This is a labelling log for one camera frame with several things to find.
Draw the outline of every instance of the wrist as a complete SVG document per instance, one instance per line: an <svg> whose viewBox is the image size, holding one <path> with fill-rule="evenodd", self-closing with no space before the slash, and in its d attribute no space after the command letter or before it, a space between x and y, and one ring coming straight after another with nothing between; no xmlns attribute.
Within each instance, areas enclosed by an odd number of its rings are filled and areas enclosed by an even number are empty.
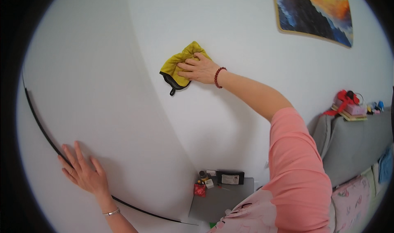
<svg viewBox="0 0 394 233"><path fill-rule="evenodd" d="M112 196L109 192L103 194L95 194L95 196L102 213L113 212L117 209L115 201L112 199Z"/></svg>

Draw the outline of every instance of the painting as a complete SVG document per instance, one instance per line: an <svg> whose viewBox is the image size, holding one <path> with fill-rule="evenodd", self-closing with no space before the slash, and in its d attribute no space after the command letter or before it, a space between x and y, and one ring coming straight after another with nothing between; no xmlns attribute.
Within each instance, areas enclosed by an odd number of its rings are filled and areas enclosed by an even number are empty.
<svg viewBox="0 0 394 233"><path fill-rule="evenodd" d="M275 6L282 31L311 34L352 47L348 0L275 0Z"/></svg>

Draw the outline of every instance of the silver bracelet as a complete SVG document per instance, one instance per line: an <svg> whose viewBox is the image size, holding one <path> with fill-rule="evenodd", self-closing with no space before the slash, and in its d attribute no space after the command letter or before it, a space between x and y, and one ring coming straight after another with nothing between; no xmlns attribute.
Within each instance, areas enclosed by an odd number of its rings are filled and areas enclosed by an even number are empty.
<svg viewBox="0 0 394 233"><path fill-rule="evenodd" d="M107 217L107 216L111 216L111 215L114 215L114 214L117 214L117 213L120 213L120 212L121 212L121 210L118 207L118 209L116 209L115 211L109 212L109 213L103 213L103 215Z"/></svg>

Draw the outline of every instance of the woman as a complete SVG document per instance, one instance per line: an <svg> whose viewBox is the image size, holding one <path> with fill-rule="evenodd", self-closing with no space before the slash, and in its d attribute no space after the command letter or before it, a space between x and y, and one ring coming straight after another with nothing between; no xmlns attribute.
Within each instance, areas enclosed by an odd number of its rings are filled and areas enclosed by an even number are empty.
<svg viewBox="0 0 394 233"><path fill-rule="evenodd" d="M178 66L188 72L178 75L230 91L271 122L270 181L236 206L209 232L328 232L331 182L307 127L292 104L275 89L249 78L221 70L220 66L195 53ZM93 171L74 143L76 159L63 145L70 167L59 156L63 173L82 189L93 193L114 233L135 233L118 213L108 190L104 169L94 157Z"/></svg>

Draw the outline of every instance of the blue cloth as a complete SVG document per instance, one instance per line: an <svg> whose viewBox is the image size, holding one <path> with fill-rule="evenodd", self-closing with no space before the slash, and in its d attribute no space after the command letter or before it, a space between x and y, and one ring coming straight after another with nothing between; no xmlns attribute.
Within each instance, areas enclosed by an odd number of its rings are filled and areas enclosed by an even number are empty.
<svg viewBox="0 0 394 233"><path fill-rule="evenodd" d="M379 183L390 180L393 171L393 152L388 147L386 152L379 159Z"/></svg>

